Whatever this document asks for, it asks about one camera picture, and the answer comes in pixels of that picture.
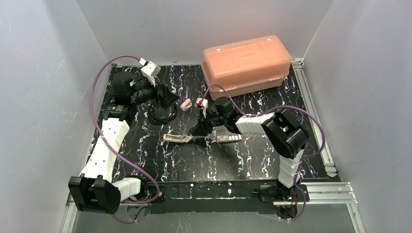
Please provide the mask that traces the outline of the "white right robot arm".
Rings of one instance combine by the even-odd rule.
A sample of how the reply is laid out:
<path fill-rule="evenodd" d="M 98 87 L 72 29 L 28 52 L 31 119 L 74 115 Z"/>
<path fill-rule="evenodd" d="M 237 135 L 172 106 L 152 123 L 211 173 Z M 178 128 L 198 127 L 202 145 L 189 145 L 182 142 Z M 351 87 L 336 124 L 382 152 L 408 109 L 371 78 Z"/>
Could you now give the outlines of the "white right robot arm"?
<path fill-rule="evenodd" d="M 189 136 L 208 136 L 218 126 L 225 126 L 235 134 L 265 134 L 279 154 L 278 193 L 291 195 L 295 191 L 300 179 L 300 159 L 309 135 L 288 112 L 246 115 L 228 97 L 217 98 L 211 106 L 207 105 L 207 100 L 199 98 L 196 104 L 200 115 L 196 125 L 189 130 Z"/>

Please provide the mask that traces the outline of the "white staples box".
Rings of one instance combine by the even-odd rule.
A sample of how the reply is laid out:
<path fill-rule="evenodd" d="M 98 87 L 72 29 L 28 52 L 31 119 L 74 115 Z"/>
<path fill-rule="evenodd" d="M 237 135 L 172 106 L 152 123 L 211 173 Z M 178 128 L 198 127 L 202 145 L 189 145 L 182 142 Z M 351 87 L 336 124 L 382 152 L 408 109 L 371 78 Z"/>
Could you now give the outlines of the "white staples box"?
<path fill-rule="evenodd" d="M 233 134 L 233 135 L 219 135 L 216 138 L 217 143 L 232 143 L 241 141 L 242 137 L 240 134 Z"/>

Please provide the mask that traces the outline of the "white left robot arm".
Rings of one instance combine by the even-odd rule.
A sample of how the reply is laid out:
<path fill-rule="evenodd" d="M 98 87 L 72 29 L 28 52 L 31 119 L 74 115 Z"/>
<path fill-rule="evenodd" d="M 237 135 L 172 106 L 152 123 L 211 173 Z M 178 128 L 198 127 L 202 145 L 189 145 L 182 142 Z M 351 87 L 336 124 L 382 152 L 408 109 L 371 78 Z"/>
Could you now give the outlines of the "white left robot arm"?
<path fill-rule="evenodd" d="M 176 106 L 179 96 L 165 83 L 152 84 L 146 77 L 128 71 L 114 74 L 111 102 L 104 109 L 99 138 L 80 175 L 72 176 L 68 183 L 79 211 L 115 214 L 122 201 L 137 197 L 147 189 L 147 182 L 138 176 L 113 182 L 112 172 L 137 106 L 149 100 L 168 109 Z"/>

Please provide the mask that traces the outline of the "pink white small stapler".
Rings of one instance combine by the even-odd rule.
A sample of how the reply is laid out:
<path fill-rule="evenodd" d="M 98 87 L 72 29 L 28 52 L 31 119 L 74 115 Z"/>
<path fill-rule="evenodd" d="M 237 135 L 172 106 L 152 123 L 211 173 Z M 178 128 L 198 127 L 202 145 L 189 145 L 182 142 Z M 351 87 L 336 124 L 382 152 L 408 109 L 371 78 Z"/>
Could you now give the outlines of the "pink white small stapler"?
<path fill-rule="evenodd" d="M 185 111 L 187 111 L 191 106 L 192 106 L 192 101 L 191 101 L 191 99 L 186 99 L 186 100 L 183 101 L 182 104 L 180 105 L 180 109 L 185 112 Z"/>

